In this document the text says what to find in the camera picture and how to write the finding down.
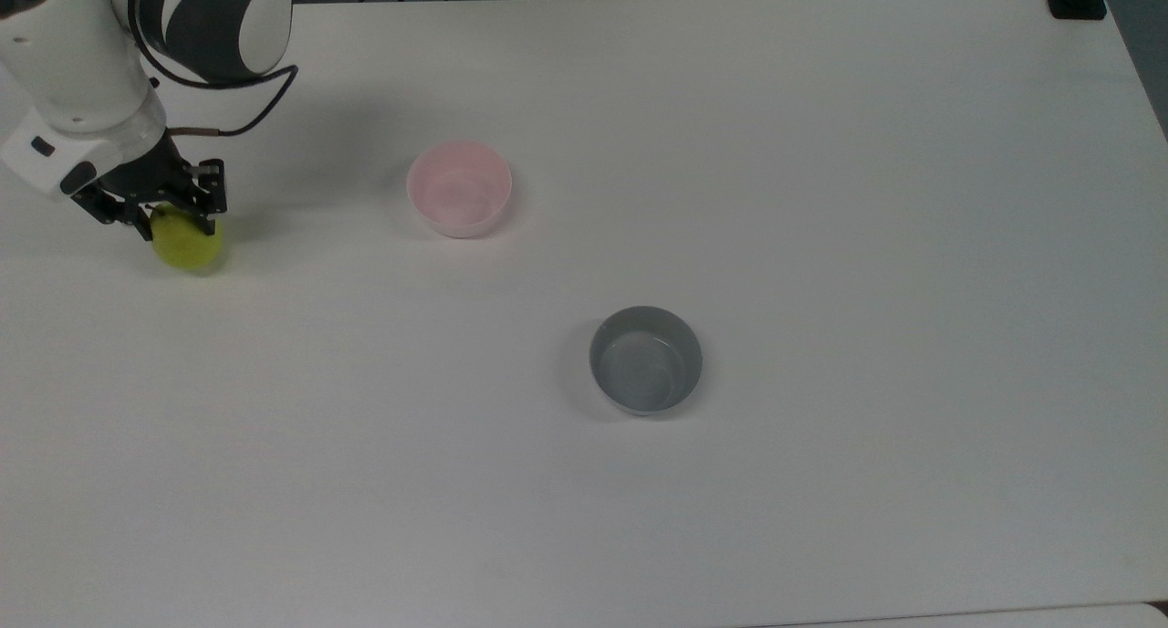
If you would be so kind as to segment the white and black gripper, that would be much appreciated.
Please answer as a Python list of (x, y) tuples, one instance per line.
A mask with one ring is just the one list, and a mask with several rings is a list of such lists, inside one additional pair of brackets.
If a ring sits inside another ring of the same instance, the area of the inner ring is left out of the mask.
[[(168, 126), (164, 109), (68, 110), (49, 118), (30, 109), (4, 144), (4, 163), (50, 198), (67, 198), (104, 225), (121, 224), (153, 240), (146, 209), (106, 191), (100, 177), (150, 154)], [(225, 163), (209, 159), (186, 166), (193, 211), (203, 217), (228, 212)]]

